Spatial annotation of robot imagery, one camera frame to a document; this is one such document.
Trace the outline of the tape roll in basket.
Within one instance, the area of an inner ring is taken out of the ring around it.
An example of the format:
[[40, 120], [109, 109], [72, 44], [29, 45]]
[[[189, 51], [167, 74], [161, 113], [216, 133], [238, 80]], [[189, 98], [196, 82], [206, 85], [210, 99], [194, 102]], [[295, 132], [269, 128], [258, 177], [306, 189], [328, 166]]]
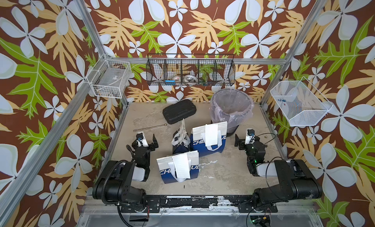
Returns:
[[193, 83], [196, 83], [197, 81], [198, 79], [193, 75], [187, 74], [184, 76], [185, 83], [193, 84]]

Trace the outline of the thin metal rod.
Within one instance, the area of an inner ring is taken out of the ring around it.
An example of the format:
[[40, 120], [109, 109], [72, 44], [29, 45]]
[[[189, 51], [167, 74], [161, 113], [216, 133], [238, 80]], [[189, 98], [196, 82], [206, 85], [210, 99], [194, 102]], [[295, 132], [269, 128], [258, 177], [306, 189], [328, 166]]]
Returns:
[[155, 126], [150, 126], [150, 127], [144, 127], [144, 128], [140, 128], [140, 129], [134, 129], [133, 132], [140, 132], [140, 131], [144, 131], [144, 130], [150, 130], [150, 129], [155, 129], [155, 128], [160, 128], [160, 127], [165, 127], [167, 126], [168, 124], [160, 124], [160, 125], [155, 125]]

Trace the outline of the white receipt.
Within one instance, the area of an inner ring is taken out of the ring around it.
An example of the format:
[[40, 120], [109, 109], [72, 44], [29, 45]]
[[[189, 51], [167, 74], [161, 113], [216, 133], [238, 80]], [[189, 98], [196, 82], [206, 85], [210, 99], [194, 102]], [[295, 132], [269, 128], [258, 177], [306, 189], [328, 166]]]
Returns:
[[187, 154], [172, 156], [174, 173], [178, 179], [190, 179], [190, 165]]
[[178, 131], [177, 138], [178, 138], [177, 140], [178, 144], [184, 144], [185, 146], [188, 146], [190, 144], [190, 138], [188, 136], [188, 133], [186, 132], [186, 125], [185, 125], [184, 119], [181, 121], [181, 125]]
[[205, 145], [206, 147], [218, 145], [218, 124], [205, 125]]

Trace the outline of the front blue takeout bag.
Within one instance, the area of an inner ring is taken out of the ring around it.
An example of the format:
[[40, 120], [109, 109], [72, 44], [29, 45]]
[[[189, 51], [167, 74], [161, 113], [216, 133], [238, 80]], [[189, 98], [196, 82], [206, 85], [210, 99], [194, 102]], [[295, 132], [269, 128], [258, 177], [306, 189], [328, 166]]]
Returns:
[[182, 183], [199, 175], [199, 153], [191, 151], [157, 159], [161, 178], [165, 184]]

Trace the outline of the blue takeout bag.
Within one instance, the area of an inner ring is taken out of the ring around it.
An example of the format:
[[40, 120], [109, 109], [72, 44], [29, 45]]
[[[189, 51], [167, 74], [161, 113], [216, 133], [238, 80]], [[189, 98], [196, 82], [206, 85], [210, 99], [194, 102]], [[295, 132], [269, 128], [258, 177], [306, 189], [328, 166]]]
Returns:
[[226, 121], [194, 127], [190, 135], [192, 148], [199, 153], [199, 157], [222, 153], [226, 145], [226, 137]]
[[161, 178], [165, 184], [182, 183], [199, 175], [199, 153], [191, 151], [157, 159]]

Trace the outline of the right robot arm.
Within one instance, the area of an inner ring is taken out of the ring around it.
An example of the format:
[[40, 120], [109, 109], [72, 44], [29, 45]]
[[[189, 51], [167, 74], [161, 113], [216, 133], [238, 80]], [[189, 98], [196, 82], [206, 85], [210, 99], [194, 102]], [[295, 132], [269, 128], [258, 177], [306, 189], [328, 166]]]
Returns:
[[251, 199], [239, 205], [240, 209], [250, 207], [249, 212], [272, 211], [276, 203], [322, 197], [322, 186], [303, 160], [275, 157], [265, 162], [268, 145], [260, 141], [253, 129], [247, 130], [245, 139], [235, 135], [234, 146], [245, 151], [249, 172], [255, 177], [265, 178], [267, 185], [255, 189]]

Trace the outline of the small middle blue bag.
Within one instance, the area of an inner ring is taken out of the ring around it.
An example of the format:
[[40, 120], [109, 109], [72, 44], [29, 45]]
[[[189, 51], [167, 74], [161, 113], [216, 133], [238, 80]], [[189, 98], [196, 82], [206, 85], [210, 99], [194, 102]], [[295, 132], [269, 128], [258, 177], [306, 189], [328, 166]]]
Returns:
[[181, 154], [192, 151], [190, 146], [190, 138], [186, 132], [185, 120], [181, 121], [179, 129], [173, 134], [172, 139], [172, 154]]

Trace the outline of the right blue takeout bag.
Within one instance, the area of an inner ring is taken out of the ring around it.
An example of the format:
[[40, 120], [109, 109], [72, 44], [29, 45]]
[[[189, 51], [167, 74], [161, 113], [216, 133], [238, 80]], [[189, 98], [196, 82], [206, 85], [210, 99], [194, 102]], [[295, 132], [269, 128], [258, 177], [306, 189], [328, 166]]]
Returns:
[[222, 153], [226, 145], [226, 137], [226, 121], [194, 127], [190, 135], [192, 148], [199, 153], [199, 157]]

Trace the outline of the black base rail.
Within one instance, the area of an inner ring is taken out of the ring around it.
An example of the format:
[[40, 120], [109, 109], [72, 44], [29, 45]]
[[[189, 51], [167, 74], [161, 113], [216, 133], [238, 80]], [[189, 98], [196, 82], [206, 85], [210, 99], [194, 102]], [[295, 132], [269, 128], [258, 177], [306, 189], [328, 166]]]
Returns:
[[240, 213], [277, 213], [275, 203], [253, 204], [251, 195], [224, 195], [224, 196], [167, 196], [167, 195], [147, 195], [146, 205], [136, 205], [135, 203], [120, 204], [122, 213], [160, 213], [167, 208], [187, 209], [210, 209], [211, 207], [234, 207]]

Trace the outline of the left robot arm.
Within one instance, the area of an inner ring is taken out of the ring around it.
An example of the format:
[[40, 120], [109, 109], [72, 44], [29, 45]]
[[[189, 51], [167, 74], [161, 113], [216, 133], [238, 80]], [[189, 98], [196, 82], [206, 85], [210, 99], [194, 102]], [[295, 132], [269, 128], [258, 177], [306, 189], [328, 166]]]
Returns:
[[156, 137], [148, 143], [143, 132], [136, 135], [126, 149], [131, 159], [107, 162], [94, 184], [92, 196], [106, 205], [129, 205], [131, 209], [142, 211], [146, 207], [146, 192], [131, 186], [132, 181], [145, 182], [150, 173], [151, 152], [159, 147]]

